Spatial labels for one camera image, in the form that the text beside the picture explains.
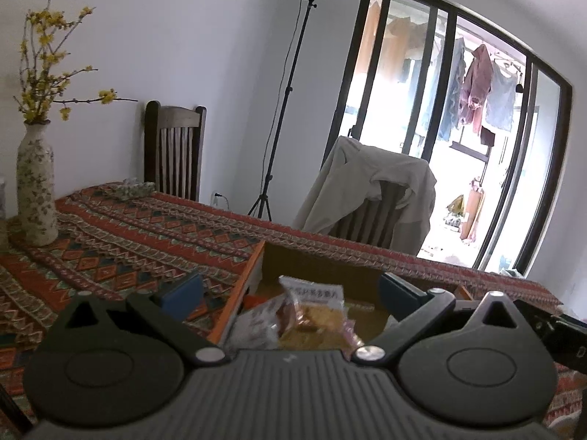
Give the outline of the clear cookie snack packet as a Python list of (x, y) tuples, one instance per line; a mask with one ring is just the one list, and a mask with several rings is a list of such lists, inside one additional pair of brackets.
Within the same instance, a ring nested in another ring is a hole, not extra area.
[(364, 345), (348, 318), (341, 285), (281, 276), (285, 326), (278, 346), (287, 351), (340, 351), (350, 356)]

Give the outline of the orange cardboard snack box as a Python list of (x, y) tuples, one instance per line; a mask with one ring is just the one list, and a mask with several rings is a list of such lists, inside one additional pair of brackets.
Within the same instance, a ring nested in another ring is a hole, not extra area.
[(246, 294), (271, 298), (281, 294), (282, 275), (302, 280), (341, 285), (348, 316), (355, 332), (366, 342), (380, 334), (390, 314), (383, 306), (378, 282), (382, 268), (330, 258), (301, 249), (261, 242), (238, 276), (230, 296), (207, 339), (219, 346), (226, 342)]

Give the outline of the patterned red tablecloth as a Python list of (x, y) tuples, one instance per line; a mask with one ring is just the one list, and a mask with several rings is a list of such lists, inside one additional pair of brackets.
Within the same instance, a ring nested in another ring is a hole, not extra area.
[[(60, 199), (57, 216), (57, 239), (41, 247), (11, 223), (1, 256), (1, 410), (26, 439), (553, 437), (543, 418), (569, 368), (514, 305), (560, 316), (536, 283), (158, 193), (122, 202), (92, 187)], [(197, 272), (204, 300), (183, 324), (208, 340), (261, 242), (444, 288), (456, 307), (386, 366), (226, 342), (215, 344), (226, 363), (185, 363), (126, 308), (128, 295)]]

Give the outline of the white snack packet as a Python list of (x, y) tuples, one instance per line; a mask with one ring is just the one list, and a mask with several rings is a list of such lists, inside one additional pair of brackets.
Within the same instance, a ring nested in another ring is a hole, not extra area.
[(287, 296), (281, 294), (239, 315), (226, 339), (226, 350), (278, 350), (281, 334), (288, 326), (285, 305)]

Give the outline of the chair with beige jacket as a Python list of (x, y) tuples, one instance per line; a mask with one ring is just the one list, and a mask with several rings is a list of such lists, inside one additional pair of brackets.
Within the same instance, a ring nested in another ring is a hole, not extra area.
[(339, 220), (329, 235), (388, 249), (402, 212), (399, 205), (406, 189), (389, 182), (381, 182), (380, 188), (380, 200), (365, 200), (357, 210)]

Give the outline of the floral tissue box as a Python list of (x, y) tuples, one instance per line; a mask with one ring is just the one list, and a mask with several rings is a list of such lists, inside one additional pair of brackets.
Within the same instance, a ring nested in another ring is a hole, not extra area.
[(155, 192), (154, 182), (139, 182), (137, 179), (125, 179), (107, 187), (110, 195), (122, 202), (149, 197)]

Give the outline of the beige jacket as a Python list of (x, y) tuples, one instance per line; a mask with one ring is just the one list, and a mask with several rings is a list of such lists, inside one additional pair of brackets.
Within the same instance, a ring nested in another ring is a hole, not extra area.
[(397, 194), (390, 221), (390, 241), (384, 247), (416, 255), (427, 237), (436, 202), (437, 180), (429, 163), (420, 158), (363, 145), (340, 136), (334, 142), (292, 227), (330, 234), (344, 217), (365, 202), (384, 201), (389, 189)]

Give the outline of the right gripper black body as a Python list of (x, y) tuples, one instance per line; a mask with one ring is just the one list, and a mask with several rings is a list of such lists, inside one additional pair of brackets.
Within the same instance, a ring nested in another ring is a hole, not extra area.
[(517, 299), (514, 305), (534, 330), (555, 363), (586, 374), (586, 324), (567, 315), (552, 315)]

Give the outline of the dark wooden chair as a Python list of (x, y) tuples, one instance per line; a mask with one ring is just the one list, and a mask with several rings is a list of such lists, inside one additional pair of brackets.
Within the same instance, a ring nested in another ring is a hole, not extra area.
[(158, 192), (198, 202), (207, 108), (147, 102), (143, 115), (143, 179)]

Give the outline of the floral ceramic vase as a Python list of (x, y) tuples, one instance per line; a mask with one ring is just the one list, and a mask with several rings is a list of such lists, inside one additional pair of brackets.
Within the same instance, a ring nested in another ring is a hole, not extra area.
[(27, 244), (45, 246), (58, 237), (54, 151), (46, 125), (26, 125), (17, 153), (18, 213)]

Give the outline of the black framed sliding window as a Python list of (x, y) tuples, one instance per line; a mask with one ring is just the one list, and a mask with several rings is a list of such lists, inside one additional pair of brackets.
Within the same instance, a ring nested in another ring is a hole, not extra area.
[(429, 259), (526, 275), (569, 136), (572, 88), (523, 43), (443, 0), (360, 0), (329, 139), (427, 161)]

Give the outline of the hanging red garment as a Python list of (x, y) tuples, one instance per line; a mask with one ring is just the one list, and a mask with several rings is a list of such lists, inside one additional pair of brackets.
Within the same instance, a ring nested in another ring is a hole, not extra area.
[(473, 51), (473, 57), (461, 85), (459, 120), (473, 125), (473, 132), (480, 135), (485, 101), (492, 89), (493, 66), (485, 44)]

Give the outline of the yellow flower branches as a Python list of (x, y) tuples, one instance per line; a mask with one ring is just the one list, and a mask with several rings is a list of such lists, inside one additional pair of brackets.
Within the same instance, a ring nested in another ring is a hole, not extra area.
[(74, 105), (110, 105), (127, 101), (113, 88), (102, 89), (92, 98), (66, 97), (74, 77), (98, 70), (86, 65), (76, 70), (58, 71), (60, 64), (70, 56), (67, 41), (94, 12), (94, 8), (85, 6), (76, 18), (69, 19), (63, 11), (46, 4), (41, 10), (26, 13), (19, 46), (20, 93), (14, 98), (26, 125), (49, 124), (53, 105), (60, 108), (60, 118), (67, 121)]

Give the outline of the black tripod light stand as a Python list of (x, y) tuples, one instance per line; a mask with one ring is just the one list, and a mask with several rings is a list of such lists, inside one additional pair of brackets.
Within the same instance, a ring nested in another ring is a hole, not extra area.
[(278, 142), (281, 137), (281, 129), (284, 124), (288, 101), (294, 90), (292, 88), (292, 83), (294, 82), (295, 70), (298, 66), (302, 42), (306, 35), (307, 22), (309, 22), (311, 11), (317, 7), (316, 1), (317, 0), (299, 0), (295, 25), (293, 25), (292, 36), (289, 39), (287, 52), (285, 53), (285, 60), (281, 67), (277, 101), (274, 106), (271, 127), (269, 129), (263, 152), (260, 193), (254, 201), (253, 206), (248, 211), (250, 217), (255, 216), (258, 219), (262, 219), (264, 216), (267, 216), (268, 220), (273, 219), (270, 208), (269, 189), (271, 180), (274, 178), (274, 160), (277, 155)]

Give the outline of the wall power outlet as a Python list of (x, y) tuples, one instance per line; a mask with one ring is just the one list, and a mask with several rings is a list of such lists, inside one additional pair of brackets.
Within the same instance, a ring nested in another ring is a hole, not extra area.
[(225, 195), (214, 192), (211, 196), (211, 206), (222, 210), (229, 210), (230, 202)]

